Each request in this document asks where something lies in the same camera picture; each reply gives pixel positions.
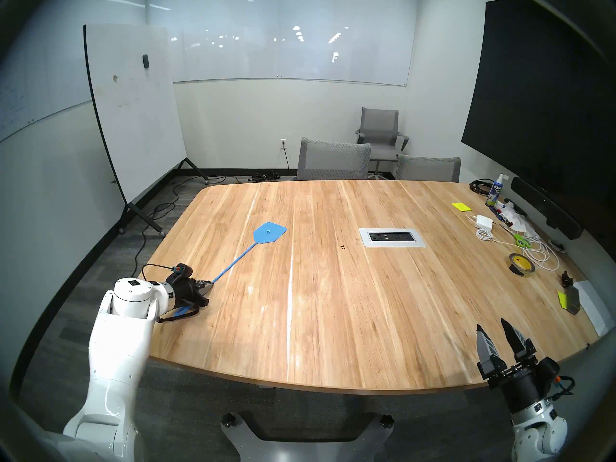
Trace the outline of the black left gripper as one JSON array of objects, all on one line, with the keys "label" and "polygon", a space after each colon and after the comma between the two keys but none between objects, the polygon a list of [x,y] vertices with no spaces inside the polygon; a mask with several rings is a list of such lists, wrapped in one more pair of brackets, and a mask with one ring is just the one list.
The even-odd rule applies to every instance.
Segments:
[{"label": "black left gripper", "polygon": [[214,285],[208,280],[196,280],[194,278],[168,278],[173,297],[169,296],[168,308],[178,309],[181,307],[203,308],[208,306],[208,295]]}]

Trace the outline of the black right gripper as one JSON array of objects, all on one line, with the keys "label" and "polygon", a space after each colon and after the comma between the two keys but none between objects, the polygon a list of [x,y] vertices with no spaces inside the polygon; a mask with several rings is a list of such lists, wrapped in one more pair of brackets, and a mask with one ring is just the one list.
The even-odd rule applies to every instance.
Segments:
[{"label": "black right gripper", "polygon": [[477,367],[489,389],[499,389],[509,412],[517,413],[547,396],[548,377],[535,356],[533,342],[504,318],[500,321],[516,365],[507,367],[494,342],[477,324]]}]

